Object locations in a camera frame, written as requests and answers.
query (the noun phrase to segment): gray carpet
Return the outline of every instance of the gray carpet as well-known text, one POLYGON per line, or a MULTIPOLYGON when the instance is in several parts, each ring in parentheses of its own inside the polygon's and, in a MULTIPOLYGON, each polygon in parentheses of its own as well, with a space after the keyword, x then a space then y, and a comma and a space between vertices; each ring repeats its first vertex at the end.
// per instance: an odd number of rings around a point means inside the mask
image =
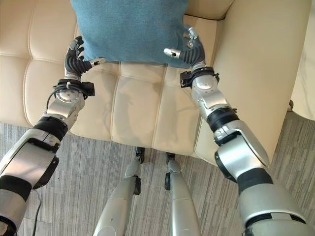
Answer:
MULTIPOLYGON (((26 131, 0 123, 0 156, 26 131)), ((134 155, 133 147, 67 135, 59 166, 47 186, 37 236, 92 236, 102 208, 134 155)), ((202 235, 239 236, 238 189, 218 168, 177 156, 192 193, 202 235)), ((292 193, 307 222, 315 226, 315 121, 288 113, 272 163, 272 173, 292 193)), ((169 235, 170 195, 164 189, 165 153, 147 149, 141 166, 142 193, 133 201, 126 236, 169 235)), ((32 235, 38 199, 31 193, 19 236, 32 235)))

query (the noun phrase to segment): leather upholstery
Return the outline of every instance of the leather upholstery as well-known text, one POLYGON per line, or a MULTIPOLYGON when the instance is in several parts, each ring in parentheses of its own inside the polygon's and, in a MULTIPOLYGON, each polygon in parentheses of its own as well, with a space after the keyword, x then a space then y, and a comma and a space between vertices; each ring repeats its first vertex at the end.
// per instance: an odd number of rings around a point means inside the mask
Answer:
POLYGON ((190 0, 186 13, 209 20, 222 20, 234 0, 190 0))
MULTIPOLYGON (((286 0, 235 0, 224 21, 184 18, 200 34, 208 63, 215 61, 220 89, 270 157, 292 92, 309 6, 310 0, 290 0, 289 6, 286 0)), ((66 49, 79 34, 68 1, 0 2, 0 121, 36 124, 52 86, 63 78, 66 49)), ((200 122, 190 90, 179 86, 183 71, 140 63, 93 68, 82 80, 95 84, 96 96, 86 100, 71 133, 214 163, 212 133, 200 122)))

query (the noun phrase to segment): cable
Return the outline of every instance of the cable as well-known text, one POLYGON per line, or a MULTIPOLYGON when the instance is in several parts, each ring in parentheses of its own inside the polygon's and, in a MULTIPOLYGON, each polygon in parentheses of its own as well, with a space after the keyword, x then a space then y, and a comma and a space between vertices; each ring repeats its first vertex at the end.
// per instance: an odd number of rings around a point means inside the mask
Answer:
POLYGON ((88 93, 84 89, 82 89, 80 86, 78 86, 78 85, 69 85, 68 88, 66 87, 66 85, 57 85, 57 86, 53 86, 53 88, 55 90, 49 95, 49 97, 47 99, 46 109, 48 109, 48 107, 49 107, 49 101, 50 101, 51 97, 53 95, 55 95, 55 97, 56 97, 56 93, 58 91, 60 91, 60 90, 63 90, 63 89, 68 89, 69 88, 69 89, 77 90, 77 91, 79 91, 79 92, 81 92, 83 94, 84 100, 86 100, 88 98, 88 93))
POLYGON ((37 211, 36 211, 36 215, 35 215, 35 223, 34 223, 34 228, 33 228, 33 234, 32 236, 35 236, 35 233, 36 233, 36 226, 37 226, 37 217, 38 217, 38 213, 39 213, 39 209, 40 209, 40 206, 41 206, 41 198, 39 196, 39 193, 34 190, 36 193, 37 193, 37 198, 39 200, 39 205, 38 205, 38 208, 37 208, 37 211))

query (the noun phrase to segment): teal cushion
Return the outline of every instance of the teal cushion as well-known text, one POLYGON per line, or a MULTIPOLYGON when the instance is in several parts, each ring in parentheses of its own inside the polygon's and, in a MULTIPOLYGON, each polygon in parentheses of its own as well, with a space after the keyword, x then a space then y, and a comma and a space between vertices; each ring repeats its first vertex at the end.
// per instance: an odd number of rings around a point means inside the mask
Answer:
POLYGON ((183 50, 188 0, 71 0, 86 60, 156 62, 188 67, 163 53, 183 50))

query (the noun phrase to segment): sofa armrest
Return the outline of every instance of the sofa armrest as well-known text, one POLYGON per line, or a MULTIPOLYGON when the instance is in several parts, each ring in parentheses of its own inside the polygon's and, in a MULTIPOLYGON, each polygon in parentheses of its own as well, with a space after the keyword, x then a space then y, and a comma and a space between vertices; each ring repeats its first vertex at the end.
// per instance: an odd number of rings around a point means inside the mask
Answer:
MULTIPOLYGON (((219 89, 270 159, 292 94, 311 3, 235 0, 224 21, 214 62, 219 89)), ((212 140, 208 131, 199 133, 195 152, 214 163, 213 145, 204 145, 212 140)))

